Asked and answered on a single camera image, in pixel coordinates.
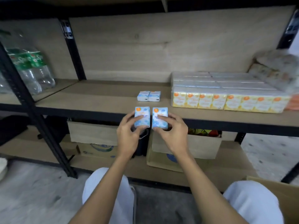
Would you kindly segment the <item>person's right hand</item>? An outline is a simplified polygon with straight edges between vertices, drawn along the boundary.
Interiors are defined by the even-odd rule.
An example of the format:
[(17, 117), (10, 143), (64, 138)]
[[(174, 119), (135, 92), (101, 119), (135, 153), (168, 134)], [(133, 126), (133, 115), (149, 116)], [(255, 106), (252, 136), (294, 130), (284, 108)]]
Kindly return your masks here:
[[(167, 117), (159, 116), (160, 119), (167, 122)], [(171, 132), (172, 136), (169, 139), (163, 139), (168, 147), (168, 149), (173, 153), (177, 160), (179, 160), (180, 156), (189, 155), (188, 149), (188, 127), (183, 121), (182, 124), (169, 124), (172, 126)]]

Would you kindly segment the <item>person's left hand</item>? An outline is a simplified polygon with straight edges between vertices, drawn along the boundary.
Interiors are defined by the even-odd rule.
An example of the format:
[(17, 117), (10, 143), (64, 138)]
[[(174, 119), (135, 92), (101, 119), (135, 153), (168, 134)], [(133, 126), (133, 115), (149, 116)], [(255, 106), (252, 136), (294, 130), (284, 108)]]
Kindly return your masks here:
[(117, 128), (118, 154), (117, 159), (129, 160), (137, 149), (139, 138), (133, 136), (133, 131), (129, 127)]

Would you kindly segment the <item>person's right forearm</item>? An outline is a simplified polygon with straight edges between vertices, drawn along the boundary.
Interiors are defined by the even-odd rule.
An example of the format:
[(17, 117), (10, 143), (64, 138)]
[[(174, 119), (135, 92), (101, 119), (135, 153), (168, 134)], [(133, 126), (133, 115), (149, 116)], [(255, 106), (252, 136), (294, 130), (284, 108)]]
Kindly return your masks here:
[(173, 154), (186, 175), (204, 224), (249, 224), (228, 203), (188, 151)]

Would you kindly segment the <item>yellow and red packets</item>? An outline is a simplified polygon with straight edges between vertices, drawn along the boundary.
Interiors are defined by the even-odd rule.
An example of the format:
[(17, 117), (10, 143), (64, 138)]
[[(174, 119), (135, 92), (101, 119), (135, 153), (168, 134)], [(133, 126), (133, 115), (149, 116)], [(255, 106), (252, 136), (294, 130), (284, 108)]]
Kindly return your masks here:
[(188, 129), (188, 135), (198, 135), (198, 136), (207, 136), (207, 137), (221, 138), (222, 131), (189, 128)]

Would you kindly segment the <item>black metal shelf rack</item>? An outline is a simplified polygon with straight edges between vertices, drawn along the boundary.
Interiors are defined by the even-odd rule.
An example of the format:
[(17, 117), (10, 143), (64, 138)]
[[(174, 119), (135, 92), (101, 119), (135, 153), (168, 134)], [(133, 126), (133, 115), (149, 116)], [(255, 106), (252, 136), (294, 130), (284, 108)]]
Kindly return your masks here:
[[(119, 123), (136, 106), (168, 107), (189, 128), (240, 134), (299, 137), (299, 112), (281, 114), (176, 108), (171, 105), (173, 71), (247, 72), (256, 51), (278, 48), (299, 0), (95, 0), (99, 6), (59, 6), (61, 0), (0, 0), (0, 29), (20, 30), (54, 71), (56, 87), (31, 95), (0, 42), (0, 70), (14, 94), (0, 94), (0, 111), (26, 113), (42, 148), (25, 130), (0, 146), (0, 153), (63, 168), (91, 172), (112, 160), (63, 153), (43, 116), (80, 122)], [(74, 39), (65, 39), (68, 19)], [(140, 91), (161, 91), (159, 102), (137, 101)]]

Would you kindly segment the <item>cardboard box with blue print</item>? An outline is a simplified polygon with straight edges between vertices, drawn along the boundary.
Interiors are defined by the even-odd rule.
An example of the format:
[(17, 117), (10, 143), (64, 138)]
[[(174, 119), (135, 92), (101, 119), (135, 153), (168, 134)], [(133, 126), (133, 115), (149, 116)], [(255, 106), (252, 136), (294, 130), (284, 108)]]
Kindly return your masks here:
[(115, 158), (117, 126), (68, 121), (72, 142), (77, 143), (82, 156)]

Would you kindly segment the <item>large open cardboard box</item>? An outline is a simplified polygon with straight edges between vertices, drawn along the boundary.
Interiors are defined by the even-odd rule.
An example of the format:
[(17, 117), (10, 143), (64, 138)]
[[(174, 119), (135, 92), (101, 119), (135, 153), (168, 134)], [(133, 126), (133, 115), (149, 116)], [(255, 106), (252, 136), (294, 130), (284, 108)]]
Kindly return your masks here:
[[(188, 135), (189, 151), (201, 169), (206, 169), (215, 159), (220, 148), (221, 137)], [(155, 168), (183, 172), (176, 157), (168, 149), (165, 141), (155, 131), (151, 131), (147, 150), (147, 165)]]

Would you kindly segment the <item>person's leg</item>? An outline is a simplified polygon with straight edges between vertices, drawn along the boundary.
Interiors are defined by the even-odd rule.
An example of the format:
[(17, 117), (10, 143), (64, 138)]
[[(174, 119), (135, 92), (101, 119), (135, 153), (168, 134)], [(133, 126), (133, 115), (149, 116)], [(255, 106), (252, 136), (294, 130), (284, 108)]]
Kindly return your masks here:
[(259, 182), (236, 181), (223, 196), (249, 224), (284, 224), (278, 198)]
[[(88, 177), (82, 194), (83, 204), (90, 197), (107, 171), (108, 168), (102, 167), (94, 171), (90, 177)], [(123, 175), (109, 224), (133, 224), (135, 217), (134, 200), (135, 195), (131, 189), (131, 186), (129, 185), (128, 178)]]

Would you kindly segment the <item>black and white sticker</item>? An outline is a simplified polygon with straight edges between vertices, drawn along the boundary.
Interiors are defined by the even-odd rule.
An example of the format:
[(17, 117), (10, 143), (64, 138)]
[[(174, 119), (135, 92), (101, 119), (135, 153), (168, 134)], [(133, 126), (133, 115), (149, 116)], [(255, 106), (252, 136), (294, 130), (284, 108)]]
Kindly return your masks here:
[(62, 32), (64, 34), (65, 39), (74, 39), (69, 20), (68, 19), (60, 19), (59, 21), (60, 21)]

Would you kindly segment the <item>clear wrapped bundle of packs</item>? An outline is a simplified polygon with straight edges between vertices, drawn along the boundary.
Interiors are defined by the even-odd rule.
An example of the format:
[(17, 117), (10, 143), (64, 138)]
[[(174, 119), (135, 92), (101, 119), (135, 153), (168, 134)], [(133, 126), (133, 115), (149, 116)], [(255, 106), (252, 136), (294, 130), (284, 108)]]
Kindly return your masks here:
[(299, 94), (299, 56), (286, 49), (257, 52), (248, 73), (277, 90)]

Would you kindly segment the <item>black cloth bag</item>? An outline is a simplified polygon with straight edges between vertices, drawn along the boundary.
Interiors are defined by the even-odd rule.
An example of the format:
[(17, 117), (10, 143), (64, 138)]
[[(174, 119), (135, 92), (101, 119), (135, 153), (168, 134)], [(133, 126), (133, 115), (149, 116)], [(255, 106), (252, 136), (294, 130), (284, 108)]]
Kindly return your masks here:
[(0, 146), (27, 130), (30, 123), (27, 116), (10, 115), (0, 119)]

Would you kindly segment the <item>person's right leg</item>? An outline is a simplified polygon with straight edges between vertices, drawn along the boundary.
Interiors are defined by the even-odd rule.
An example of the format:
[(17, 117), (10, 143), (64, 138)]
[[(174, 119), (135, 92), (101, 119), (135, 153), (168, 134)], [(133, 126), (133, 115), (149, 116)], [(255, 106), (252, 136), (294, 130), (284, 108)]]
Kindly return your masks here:
[(249, 224), (284, 224), (278, 198), (259, 182), (236, 181), (223, 196)]

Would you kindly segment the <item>orange packet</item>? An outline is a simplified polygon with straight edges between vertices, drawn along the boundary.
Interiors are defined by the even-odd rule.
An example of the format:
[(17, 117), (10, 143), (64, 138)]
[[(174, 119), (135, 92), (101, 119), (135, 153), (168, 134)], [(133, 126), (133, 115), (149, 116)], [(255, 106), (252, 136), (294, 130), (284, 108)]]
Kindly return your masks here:
[(292, 95), (290, 101), (285, 107), (285, 110), (299, 111), (299, 93)]

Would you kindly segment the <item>clear plastic bottle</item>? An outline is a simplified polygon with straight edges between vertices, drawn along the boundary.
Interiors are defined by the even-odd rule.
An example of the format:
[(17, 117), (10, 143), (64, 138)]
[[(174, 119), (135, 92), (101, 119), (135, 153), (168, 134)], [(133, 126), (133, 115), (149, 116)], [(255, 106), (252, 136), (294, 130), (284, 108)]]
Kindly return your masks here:
[(8, 82), (2, 75), (1, 71), (0, 71), (0, 94), (14, 94)]

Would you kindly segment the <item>plain cardboard box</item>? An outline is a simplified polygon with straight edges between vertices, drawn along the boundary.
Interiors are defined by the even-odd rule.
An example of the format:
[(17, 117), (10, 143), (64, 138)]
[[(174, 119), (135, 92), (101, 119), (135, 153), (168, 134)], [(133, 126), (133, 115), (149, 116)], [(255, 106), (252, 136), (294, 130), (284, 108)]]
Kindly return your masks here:
[(259, 182), (278, 198), (285, 224), (299, 224), (299, 186), (251, 176), (245, 180)]

